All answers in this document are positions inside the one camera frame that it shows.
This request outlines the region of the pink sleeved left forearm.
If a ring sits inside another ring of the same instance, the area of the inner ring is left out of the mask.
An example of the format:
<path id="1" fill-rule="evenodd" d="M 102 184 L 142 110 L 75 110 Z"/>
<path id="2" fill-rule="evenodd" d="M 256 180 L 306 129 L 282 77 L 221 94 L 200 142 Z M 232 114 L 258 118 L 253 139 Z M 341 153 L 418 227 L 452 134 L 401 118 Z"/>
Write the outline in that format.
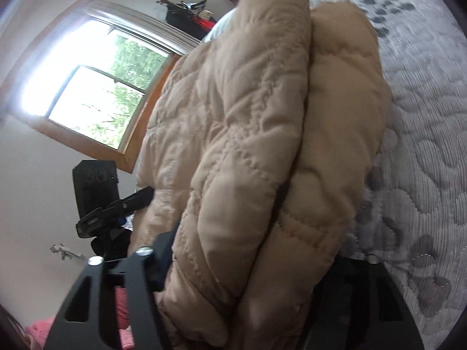
<path id="1" fill-rule="evenodd" d="M 116 287 L 116 317 L 117 323 L 121 330 L 126 330 L 130 327 L 130 319 L 128 313 L 128 296 L 125 288 Z"/>

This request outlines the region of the black gloved left hand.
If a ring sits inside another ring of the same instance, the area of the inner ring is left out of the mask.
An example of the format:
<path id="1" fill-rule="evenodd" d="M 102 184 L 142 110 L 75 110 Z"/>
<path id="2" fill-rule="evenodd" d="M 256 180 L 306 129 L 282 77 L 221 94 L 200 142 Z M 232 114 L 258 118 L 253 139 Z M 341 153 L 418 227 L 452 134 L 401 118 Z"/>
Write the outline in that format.
<path id="1" fill-rule="evenodd" d="M 90 245 L 95 255 L 106 262 L 119 260 L 128 255 L 132 230 L 116 227 L 94 238 Z"/>

